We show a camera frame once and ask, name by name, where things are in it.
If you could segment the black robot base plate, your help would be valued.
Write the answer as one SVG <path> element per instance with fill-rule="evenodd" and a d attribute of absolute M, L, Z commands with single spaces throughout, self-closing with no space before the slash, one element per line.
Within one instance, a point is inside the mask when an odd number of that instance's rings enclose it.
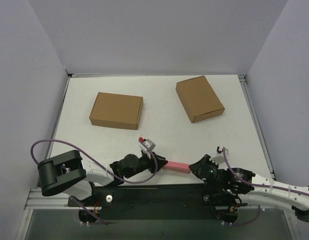
<path fill-rule="evenodd" d="M 204 183 L 166 185 L 96 186 L 92 196 L 80 202 L 100 207 L 102 220 L 236 220 L 244 205 L 232 195 Z"/>

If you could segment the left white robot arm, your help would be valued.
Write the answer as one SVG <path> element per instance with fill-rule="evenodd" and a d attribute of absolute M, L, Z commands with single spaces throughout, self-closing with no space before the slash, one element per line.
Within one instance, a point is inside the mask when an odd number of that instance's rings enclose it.
<path fill-rule="evenodd" d="M 157 165 L 149 153 L 126 155 L 122 160 L 107 165 L 104 169 L 96 163 L 83 160 L 78 150 L 71 150 L 43 160 L 38 165 L 41 193 L 44 197 L 65 193 L 74 196 L 84 205 L 91 206 L 97 201 L 92 184 L 117 187 L 124 182 L 111 175 L 128 179 L 145 170 L 152 174 L 159 171 L 168 161 L 155 155 Z"/>

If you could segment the pink paper box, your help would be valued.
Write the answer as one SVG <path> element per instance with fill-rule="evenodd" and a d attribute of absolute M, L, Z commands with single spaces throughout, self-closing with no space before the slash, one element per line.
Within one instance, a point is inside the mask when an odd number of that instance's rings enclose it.
<path fill-rule="evenodd" d="M 189 166 L 190 165 L 187 163 L 168 161 L 167 164 L 163 166 L 163 169 L 177 173 L 189 174 L 190 173 Z"/>

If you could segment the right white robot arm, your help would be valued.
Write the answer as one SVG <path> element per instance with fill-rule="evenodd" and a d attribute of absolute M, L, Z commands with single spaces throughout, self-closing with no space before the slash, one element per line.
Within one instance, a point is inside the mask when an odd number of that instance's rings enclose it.
<path fill-rule="evenodd" d="M 295 186 L 263 177 L 242 168 L 231 168 L 228 152 L 189 165 L 190 172 L 219 192 L 238 196 L 258 205 L 294 211 L 298 220 L 309 223 L 309 186 Z"/>

